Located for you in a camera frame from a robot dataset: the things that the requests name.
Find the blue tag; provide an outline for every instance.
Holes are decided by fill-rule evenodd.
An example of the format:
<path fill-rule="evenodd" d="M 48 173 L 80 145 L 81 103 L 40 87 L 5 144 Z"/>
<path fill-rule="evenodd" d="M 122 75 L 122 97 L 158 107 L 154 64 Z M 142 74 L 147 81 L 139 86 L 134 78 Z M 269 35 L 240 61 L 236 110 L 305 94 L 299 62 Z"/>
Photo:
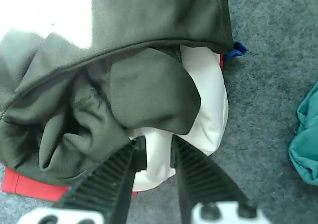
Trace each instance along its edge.
<path fill-rule="evenodd" d="M 226 64 L 231 58 L 243 56 L 248 52 L 247 47 L 239 41 L 233 42 L 233 45 L 234 45 L 234 49 L 223 55 L 224 64 Z"/>

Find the blue fabric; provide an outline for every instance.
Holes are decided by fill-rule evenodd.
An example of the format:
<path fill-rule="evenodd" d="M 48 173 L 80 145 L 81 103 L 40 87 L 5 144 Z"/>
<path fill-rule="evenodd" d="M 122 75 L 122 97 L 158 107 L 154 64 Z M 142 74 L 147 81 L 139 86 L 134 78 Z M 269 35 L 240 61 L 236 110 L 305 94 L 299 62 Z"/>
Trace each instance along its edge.
<path fill-rule="evenodd" d="M 231 58 L 245 55 L 248 51 L 247 47 L 239 41 L 235 41 L 233 45 L 234 49 L 223 56 L 224 64 L 226 64 Z"/>
<path fill-rule="evenodd" d="M 289 157 L 304 182 L 318 186 L 318 82 L 297 109 L 300 121 Z"/>

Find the jacket seam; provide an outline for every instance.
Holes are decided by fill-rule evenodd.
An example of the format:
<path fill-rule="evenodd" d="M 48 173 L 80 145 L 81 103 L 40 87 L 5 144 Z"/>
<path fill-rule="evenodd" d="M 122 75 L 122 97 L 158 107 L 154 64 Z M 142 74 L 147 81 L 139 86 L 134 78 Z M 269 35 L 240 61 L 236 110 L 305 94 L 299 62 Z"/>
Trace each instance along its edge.
<path fill-rule="evenodd" d="M 89 63 L 91 60 L 95 60 L 95 59 L 100 59 L 100 57 L 102 56 L 106 56 L 106 55 L 109 55 L 111 53 L 114 53 L 116 51 L 120 51 L 120 50 L 124 50 L 124 49 L 128 49 L 128 48 L 131 48 L 131 49 L 134 49 L 134 48 L 137 48 L 139 46 L 143 46 L 143 45 L 146 45 L 147 43 L 150 43 L 150 42 L 161 42 L 161 41 L 184 41 L 184 42 L 194 42 L 194 43 L 207 43 L 207 47 L 208 47 L 208 44 L 213 44 L 215 45 L 216 47 L 222 47 L 221 45 L 218 45 L 217 43 L 212 43 L 212 42 L 208 42 L 208 41 L 199 41 L 199 40 L 191 40 L 191 39 L 181 39 L 181 38 L 169 38 L 169 39 L 154 39 L 154 40 L 147 40 L 147 41 L 143 41 L 143 42 L 136 42 L 136 43 L 132 43 L 132 44 L 129 44 L 129 45 L 124 45 L 124 46 L 121 46 L 121 47 L 117 47 L 117 48 L 114 48 L 112 50 L 109 50 L 108 52 L 104 51 L 104 52 L 101 52 L 99 54 L 96 54 L 94 57 L 89 57 L 89 58 L 85 58 L 85 59 L 82 59 L 81 61 L 76 61 L 75 63 L 71 63 L 71 64 L 68 64 L 68 65 L 65 65 L 64 67 L 62 67 L 59 71 L 59 69 L 57 69 L 57 71 L 59 71 L 57 74 L 56 74 L 56 71 L 52 71 L 47 77 L 45 77 L 43 80 L 40 80 L 40 81 L 37 81 L 35 82 L 34 84 L 32 84 L 31 88 L 28 88 L 26 90 L 23 90 L 21 92 L 18 92 L 16 94 L 16 97 L 14 97 L 10 102 L 9 104 L 6 106 L 5 109 L 2 110 L 2 113 L 1 113 L 1 116 L 0 116 L 0 120 L 2 120 L 6 114 L 6 112 L 14 105 L 14 102 L 20 98 L 21 96 L 23 96 L 25 93 L 27 93 L 29 90 L 31 90 L 34 86 L 36 85 L 40 85 L 48 80 L 51 80 L 53 78 L 55 78 L 57 75 L 63 73 L 63 72 L 67 72 L 69 71 L 70 69 L 75 69 L 77 67 L 81 67 L 81 66 L 84 66 L 85 63 Z"/>
<path fill-rule="evenodd" d="M 220 27 L 221 27 L 221 30 L 222 30 L 222 37 L 224 40 L 225 39 L 225 33 L 224 33 L 224 29 L 223 29 L 223 13 L 222 13 L 222 7 L 221 7 L 221 3 L 219 0 L 216 0 L 217 4 L 218 4 L 218 7 L 219 7 L 219 10 L 220 10 L 220 17 L 221 17 L 221 24 L 220 24 Z"/>

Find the dark green jacket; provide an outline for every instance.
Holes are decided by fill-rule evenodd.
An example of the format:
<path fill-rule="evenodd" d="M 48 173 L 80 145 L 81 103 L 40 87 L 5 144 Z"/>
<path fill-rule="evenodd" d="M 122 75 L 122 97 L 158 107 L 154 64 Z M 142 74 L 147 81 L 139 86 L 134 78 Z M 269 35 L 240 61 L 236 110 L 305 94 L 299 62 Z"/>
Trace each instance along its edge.
<path fill-rule="evenodd" d="M 0 38 L 0 160 L 55 185 L 103 161 L 129 129 L 188 133 L 200 96 L 179 46 L 232 49 L 227 0 L 90 0 L 83 11 L 74 1 L 69 30 Z"/>

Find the stitching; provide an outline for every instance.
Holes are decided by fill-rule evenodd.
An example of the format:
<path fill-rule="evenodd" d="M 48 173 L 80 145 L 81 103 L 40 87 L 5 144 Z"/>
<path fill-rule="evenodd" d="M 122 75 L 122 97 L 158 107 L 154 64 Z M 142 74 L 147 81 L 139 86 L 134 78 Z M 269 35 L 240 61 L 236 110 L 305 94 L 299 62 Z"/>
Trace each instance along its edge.
<path fill-rule="evenodd" d="M 68 72 L 72 69 L 76 69 L 76 68 L 79 68 L 79 67 L 82 67 L 82 66 L 85 66 L 86 63 L 89 63 L 89 62 L 92 62 L 92 61 L 95 61 L 97 59 L 101 59 L 101 57 L 104 57 L 106 55 L 111 55 L 112 53 L 115 53 L 115 52 L 123 52 L 123 50 L 125 49 L 134 49 L 134 48 L 137 48 L 137 47 L 141 47 L 141 46 L 146 46 L 148 43 L 150 42 L 162 42 L 162 41 L 170 41 L 173 45 L 175 43 L 184 43 L 184 42 L 193 42 L 193 43 L 203 43 L 201 44 L 201 46 L 206 46 L 206 47 L 210 47 L 211 44 L 213 44 L 215 46 L 216 49 L 222 49 L 222 46 L 216 44 L 216 43 L 212 43 L 211 41 L 208 42 L 208 41 L 196 41 L 196 40 L 191 40 L 191 39 L 181 39 L 181 38 L 169 38 L 169 39 L 154 39 L 154 40 L 147 40 L 147 41 L 143 41 L 143 42 L 136 42 L 136 43 L 132 43 L 132 44 L 129 44 L 129 45 L 125 45 L 125 46 L 121 46 L 121 47 L 117 47 L 117 48 L 114 48 L 112 50 L 109 50 L 108 52 L 106 51 L 103 51 L 99 54 L 96 54 L 94 55 L 94 57 L 92 58 L 92 56 L 88 57 L 88 58 L 85 58 L 85 59 L 82 59 L 81 61 L 76 61 L 74 63 L 71 63 L 71 64 L 67 64 L 65 65 L 64 67 L 62 68 L 59 68 L 55 71 L 52 71 L 50 74 L 48 74 L 45 78 L 43 78 L 42 80 L 40 81 L 35 81 L 29 88 L 27 88 L 26 90 L 23 90 L 23 91 L 20 91 L 20 92 L 17 92 L 16 94 L 16 97 L 13 98 L 13 100 L 11 100 L 9 102 L 9 104 L 6 106 L 5 109 L 2 110 L 2 114 L 0 116 L 0 120 L 3 120 L 6 112 L 14 105 L 14 102 L 19 99 L 21 96 L 23 96 L 25 93 L 27 93 L 28 91 L 30 91 L 34 86 L 36 85 L 40 85 L 50 79 L 53 79 L 55 78 L 56 76 L 58 76 L 60 73 L 62 72 Z"/>
<path fill-rule="evenodd" d="M 218 4 L 219 10 L 220 10 L 220 12 L 221 12 L 221 13 L 220 13 L 220 17 L 221 17 L 221 25 L 220 25 L 220 26 L 221 26 L 221 30 L 222 30 L 222 37 L 223 37 L 224 40 L 226 40 L 226 39 L 225 39 L 224 29 L 223 29 L 223 24 L 222 24 L 224 18 L 223 18 L 223 13 L 222 13 L 222 9 L 221 9 L 221 3 L 219 2 L 219 0 L 216 0 L 216 2 L 217 2 L 217 4 Z"/>

